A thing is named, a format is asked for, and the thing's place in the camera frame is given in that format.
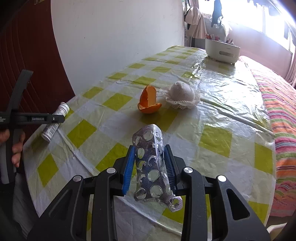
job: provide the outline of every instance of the colorful striped blanket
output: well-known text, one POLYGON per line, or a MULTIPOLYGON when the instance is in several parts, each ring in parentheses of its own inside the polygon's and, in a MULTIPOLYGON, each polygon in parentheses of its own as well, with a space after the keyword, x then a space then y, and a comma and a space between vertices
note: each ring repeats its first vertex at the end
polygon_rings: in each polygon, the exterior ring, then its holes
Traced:
POLYGON ((291 216, 296 209, 296 90, 281 76, 241 56, 257 81, 270 117, 276 145, 276 189, 271 216, 291 216))

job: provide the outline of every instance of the human hand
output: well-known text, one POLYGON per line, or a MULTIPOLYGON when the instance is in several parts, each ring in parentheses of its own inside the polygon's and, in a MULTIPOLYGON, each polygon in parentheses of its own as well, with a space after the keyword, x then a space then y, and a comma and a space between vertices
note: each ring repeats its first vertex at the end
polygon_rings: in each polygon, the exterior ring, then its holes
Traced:
MULTIPOLYGON (((8 129, 5 131, 0 131, 0 145, 6 142, 9 136, 10 136, 10 132, 8 129)), ((20 135, 20 141, 12 146, 13 156, 11 158, 11 161, 15 165, 15 167, 20 166, 20 156, 21 156, 22 147, 23 147, 25 138, 26 138, 26 135, 24 132, 22 132, 20 135)))

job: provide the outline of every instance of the checkered tablecloth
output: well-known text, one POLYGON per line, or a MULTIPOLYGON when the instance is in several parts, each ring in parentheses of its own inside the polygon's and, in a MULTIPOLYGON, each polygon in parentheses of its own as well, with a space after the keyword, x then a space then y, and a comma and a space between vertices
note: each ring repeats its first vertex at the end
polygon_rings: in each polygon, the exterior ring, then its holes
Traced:
MULTIPOLYGON (((74 175, 89 177, 112 166, 126 155, 132 135, 154 123, 175 156, 202 175, 225 175, 266 223, 275 188, 274 138, 258 85, 242 62, 215 62, 203 50, 174 46, 98 81, 68 105, 49 144, 40 137, 43 126, 25 144, 26 177, 39 215, 74 175), (159 90, 177 80, 198 88, 196 108, 176 110, 159 99, 157 113, 138 110, 146 85, 159 90)), ((135 178, 128 194, 115 199, 119 240, 180 240, 184 210, 135 202, 135 178)))

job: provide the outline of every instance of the white wall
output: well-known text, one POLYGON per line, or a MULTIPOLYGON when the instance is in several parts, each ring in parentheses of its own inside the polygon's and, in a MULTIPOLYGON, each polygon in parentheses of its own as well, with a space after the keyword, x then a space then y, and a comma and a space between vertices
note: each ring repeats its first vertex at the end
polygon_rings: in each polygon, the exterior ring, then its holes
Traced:
POLYGON ((232 31, 227 38, 233 39, 234 44, 241 48, 239 55, 245 55, 286 77, 292 59, 290 51, 254 29, 236 23, 229 25, 232 31))
POLYGON ((184 43, 181 0, 51 0, 57 47, 76 94, 184 43))

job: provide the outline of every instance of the silver bolt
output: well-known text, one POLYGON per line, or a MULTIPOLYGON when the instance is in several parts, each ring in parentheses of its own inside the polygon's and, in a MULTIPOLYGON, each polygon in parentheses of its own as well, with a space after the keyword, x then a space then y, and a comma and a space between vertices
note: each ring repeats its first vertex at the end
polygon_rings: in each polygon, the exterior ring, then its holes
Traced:
POLYGON ((73 177, 73 181, 74 181, 74 182, 79 182, 79 181, 81 181, 81 176, 77 175, 77 176, 73 177))
POLYGON ((223 175, 220 175, 220 176, 218 176, 218 180, 219 180, 220 182, 226 182, 226 177, 223 176, 223 175))
POLYGON ((185 167, 184 168, 184 172, 186 172, 186 173, 192 173, 193 172, 193 169, 191 167, 185 167))
POLYGON ((111 174, 111 173, 116 172, 116 169, 113 168, 113 167, 109 167, 109 168, 107 169, 107 172, 111 174))

